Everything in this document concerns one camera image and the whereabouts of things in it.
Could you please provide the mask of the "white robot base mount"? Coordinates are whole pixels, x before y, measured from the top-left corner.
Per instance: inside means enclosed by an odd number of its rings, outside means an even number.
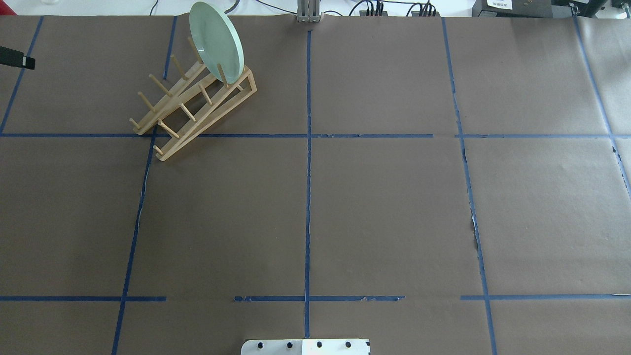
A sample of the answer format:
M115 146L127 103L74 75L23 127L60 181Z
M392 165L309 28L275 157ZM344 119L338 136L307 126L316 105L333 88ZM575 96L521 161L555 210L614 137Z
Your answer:
M267 339L248 340L242 355L369 355L367 339Z

